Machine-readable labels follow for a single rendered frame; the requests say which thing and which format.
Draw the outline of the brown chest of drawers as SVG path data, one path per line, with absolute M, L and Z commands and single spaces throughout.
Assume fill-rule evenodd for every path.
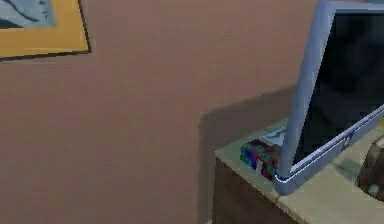
M 384 224 L 384 203 L 363 193 L 356 177 L 384 121 L 289 196 L 240 160 L 240 147 L 280 121 L 215 152 L 212 224 Z

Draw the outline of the multicoloured box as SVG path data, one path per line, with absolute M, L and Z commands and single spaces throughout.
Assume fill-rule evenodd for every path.
M 253 170 L 261 165 L 261 175 L 272 181 L 280 161 L 280 147 L 254 139 L 240 147 L 240 160 Z

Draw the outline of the grey television set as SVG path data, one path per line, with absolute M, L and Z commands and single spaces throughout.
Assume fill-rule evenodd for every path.
M 273 180 L 286 196 L 384 117 L 384 3 L 320 1 Z

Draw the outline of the brown round object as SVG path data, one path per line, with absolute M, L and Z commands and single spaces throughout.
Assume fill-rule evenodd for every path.
M 369 148 L 356 185 L 364 193 L 384 202 L 384 134 Z

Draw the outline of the yellow framed wall picture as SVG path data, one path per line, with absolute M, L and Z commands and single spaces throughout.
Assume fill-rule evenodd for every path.
M 0 61 L 91 52 L 82 0 L 0 0 Z

